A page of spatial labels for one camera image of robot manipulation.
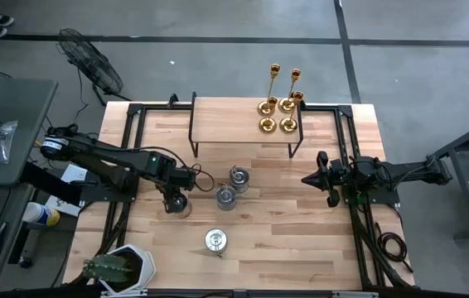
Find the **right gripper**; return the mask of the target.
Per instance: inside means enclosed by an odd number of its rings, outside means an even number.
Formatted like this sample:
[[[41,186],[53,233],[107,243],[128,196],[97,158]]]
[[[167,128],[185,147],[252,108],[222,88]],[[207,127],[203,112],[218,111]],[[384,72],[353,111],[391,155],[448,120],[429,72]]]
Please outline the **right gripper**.
[[[341,197],[335,189],[336,186],[343,186],[350,177],[350,171],[342,163],[341,159],[330,160],[325,151],[317,153],[318,169],[302,178],[302,183],[313,186],[320,191],[326,191],[326,198],[329,207],[336,207]]]

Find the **medium gold candlestick holder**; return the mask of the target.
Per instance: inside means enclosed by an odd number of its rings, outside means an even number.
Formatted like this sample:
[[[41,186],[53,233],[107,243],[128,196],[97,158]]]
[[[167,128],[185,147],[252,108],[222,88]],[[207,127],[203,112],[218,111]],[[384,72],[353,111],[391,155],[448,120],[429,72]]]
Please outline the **medium gold candlestick holder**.
[[[301,76],[301,70],[300,69],[293,69],[291,71],[291,85],[290,89],[288,91],[288,95],[286,98],[283,98],[279,101],[278,107],[281,112],[284,113],[289,113],[293,110],[294,103],[293,103],[293,87],[295,83],[299,80]]]
[[[290,132],[294,132],[297,130],[298,106],[303,101],[303,98],[304,98],[303,92],[301,91],[293,92],[293,103],[294,103],[293,110],[289,112],[288,116],[283,118],[279,123],[279,126],[283,132],[290,133]]]

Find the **tall gold candlestick holder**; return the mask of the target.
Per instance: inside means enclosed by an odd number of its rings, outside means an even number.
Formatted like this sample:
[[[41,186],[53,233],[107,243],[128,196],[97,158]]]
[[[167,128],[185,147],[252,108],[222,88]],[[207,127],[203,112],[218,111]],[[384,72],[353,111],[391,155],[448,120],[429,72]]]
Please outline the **tall gold candlestick holder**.
[[[281,67],[279,64],[271,64],[270,65],[270,77],[271,77],[271,80],[270,80],[270,84],[269,84],[269,87],[268,87],[268,94],[267,94],[267,98],[260,102],[258,107],[257,107],[257,110],[259,112],[260,115],[262,116],[269,116],[273,113],[274,109],[275,109],[275,105],[277,104],[278,102],[278,99],[274,96],[272,96],[272,90],[273,90],[273,83],[274,83],[274,80],[276,79],[276,77],[278,76],[279,72],[281,70]]]

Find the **black metal rig frame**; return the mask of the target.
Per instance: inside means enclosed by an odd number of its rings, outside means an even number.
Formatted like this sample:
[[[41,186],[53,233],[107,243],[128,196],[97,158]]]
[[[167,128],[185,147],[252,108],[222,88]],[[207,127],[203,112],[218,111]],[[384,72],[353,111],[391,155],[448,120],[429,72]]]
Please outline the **black metal rig frame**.
[[[294,157],[285,144],[204,143],[198,156],[188,139],[191,110],[184,103],[111,102],[100,130],[103,142],[157,146],[202,166],[189,194],[191,214],[167,214],[162,195],[143,180],[132,203],[125,240],[150,252],[157,268],[148,289],[185,295],[189,290],[340,290],[361,287],[350,210],[331,208],[326,193],[302,178],[349,144],[355,129],[360,149],[383,156],[375,109],[370,104],[310,103],[302,112],[304,139]],[[249,172],[249,188],[231,211],[217,207],[220,184],[230,185],[233,166]],[[221,256],[205,246],[205,235],[222,229],[228,246]]]

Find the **short gold candlestick holder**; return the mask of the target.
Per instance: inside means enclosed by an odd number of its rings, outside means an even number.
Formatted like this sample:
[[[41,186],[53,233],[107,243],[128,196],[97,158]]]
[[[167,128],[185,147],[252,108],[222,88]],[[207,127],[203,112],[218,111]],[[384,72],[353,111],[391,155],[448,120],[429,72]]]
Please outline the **short gold candlestick holder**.
[[[276,105],[275,105],[275,109],[274,109],[274,111],[271,115],[269,115],[267,117],[261,115],[262,118],[259,120],[259,129],[262,132],[271,133],[271,132],[275,131],[275,129],[277,127],[277,123],[273,119],[273,115],[275,113],[275,110],[276,110]]]

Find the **clear plastic bag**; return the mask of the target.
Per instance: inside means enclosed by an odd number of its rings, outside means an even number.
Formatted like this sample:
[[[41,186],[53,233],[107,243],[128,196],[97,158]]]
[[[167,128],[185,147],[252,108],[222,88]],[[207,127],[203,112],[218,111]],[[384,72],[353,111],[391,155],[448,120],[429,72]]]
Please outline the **clear plastic bag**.
[[[13,138],[17,130],[18,121],[0,123],[0,165],[9,163]]]

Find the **black floor fan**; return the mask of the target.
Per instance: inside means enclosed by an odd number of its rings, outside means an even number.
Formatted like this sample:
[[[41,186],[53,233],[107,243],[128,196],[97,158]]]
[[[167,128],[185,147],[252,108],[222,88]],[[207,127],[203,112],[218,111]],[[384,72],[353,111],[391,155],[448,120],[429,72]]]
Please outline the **black floor fan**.
[[[59,30],[58,44],[68,62],[91,82],[92,90],[102,106],[105,107],[107,102],[100,92],[130,101],[121,94],[123,81],[116,69],[85,36],[76,29],[62,28]]]

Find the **wooden shelf with black legs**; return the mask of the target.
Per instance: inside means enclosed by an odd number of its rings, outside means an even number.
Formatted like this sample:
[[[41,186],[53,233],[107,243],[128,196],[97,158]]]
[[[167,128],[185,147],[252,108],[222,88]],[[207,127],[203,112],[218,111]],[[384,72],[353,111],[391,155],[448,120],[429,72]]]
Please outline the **wooden shelf with black legs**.
[[[259,129],[262,116],[257,111],[259,103],[265,99],[199,97],[193,94],[188,132],[193,155],[198,156],[202,143],[241,143],[285,144],[288,146],[288,156],[294,157],[304,139],[300,107],[297,112],[297,130],[286,133],[281,130],[279,123],[288,113],[281,112],[277,103],[273,115],[277,127],[274,132],[265,133]]]

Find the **green cactus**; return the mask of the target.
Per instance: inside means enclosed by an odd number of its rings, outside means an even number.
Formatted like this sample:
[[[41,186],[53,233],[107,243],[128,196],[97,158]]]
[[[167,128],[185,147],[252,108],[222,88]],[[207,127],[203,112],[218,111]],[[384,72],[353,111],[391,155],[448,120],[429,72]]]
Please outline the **green cactus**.
[[[123,283],[138,279],[140,273],[129,252],[100,254],[83,262],[82,276],[106,282]]]

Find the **white and yellow bottle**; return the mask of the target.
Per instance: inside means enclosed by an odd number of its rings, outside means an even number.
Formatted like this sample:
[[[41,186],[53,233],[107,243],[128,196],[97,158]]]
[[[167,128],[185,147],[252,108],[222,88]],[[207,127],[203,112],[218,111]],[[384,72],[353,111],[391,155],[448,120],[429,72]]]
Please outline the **white and yellow bottle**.
[[[35,202],[26,206],[22,221],[30,224],[40,224],[47,227],[55,226],[60,220],[60,213],[51,207]]]

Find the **dark grey computer desk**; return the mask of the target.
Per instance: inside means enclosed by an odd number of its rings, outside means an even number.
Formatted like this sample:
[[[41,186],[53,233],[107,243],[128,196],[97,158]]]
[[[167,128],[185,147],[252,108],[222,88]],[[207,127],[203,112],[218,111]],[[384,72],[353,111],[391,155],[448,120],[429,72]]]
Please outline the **dark grey computer desk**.
[[[7,264],[18,263],[24,245],[17,243],[22,227],[22,216],[35,188],[29,184],[0,187],[0,220],[8,223],[4,245],[0,254],[0,275]]]

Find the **grey side table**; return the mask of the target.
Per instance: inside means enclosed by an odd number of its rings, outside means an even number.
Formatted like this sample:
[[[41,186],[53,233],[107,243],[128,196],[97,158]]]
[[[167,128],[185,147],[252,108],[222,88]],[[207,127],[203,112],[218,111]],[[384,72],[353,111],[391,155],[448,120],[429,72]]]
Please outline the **grey side table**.
[[[0,123],[17,122],[9,162],[0,165],[0,185],[20,179],[57,86],[51,79],[0,78]]]

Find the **white angular plant pot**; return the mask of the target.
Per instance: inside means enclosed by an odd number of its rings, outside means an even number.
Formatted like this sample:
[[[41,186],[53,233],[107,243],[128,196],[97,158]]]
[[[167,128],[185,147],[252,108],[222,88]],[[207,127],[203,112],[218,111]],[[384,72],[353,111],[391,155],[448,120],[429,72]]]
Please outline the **white angular plant pot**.
[[[146,287],[146,285],[152,280],[156,274],[156,266],[152,259],[150,252],[143,251],[141,248],[137,248],[132,244],[126,244],[119,248],[115,248],[113,251],[105,254],[117,254],[120,252],[129,252],[133,257],[135,267],[138,269],[140,276],[137,280],[123,283],[113,283],[100,281],[100,283],[109,291],[112,295],[123,295],[128,294],[131,291],[140,291]]]

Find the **white paper sheet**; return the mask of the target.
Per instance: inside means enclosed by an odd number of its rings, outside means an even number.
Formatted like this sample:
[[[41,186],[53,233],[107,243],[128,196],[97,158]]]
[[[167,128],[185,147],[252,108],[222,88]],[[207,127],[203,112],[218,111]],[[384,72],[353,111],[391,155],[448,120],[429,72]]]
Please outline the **white paper sheet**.
[[[69,164],[63,171],[60,172],[60,179],[64,182],[71,182],[73,180],[85,180],[87,170],[78,167],[74,164]],[[55,196],[50,196],[46,201],[45,206],[56,209],[57,211],[77,217],[80,211],[84,208],[85,202],[81,200],[78,205],[68,204]]]

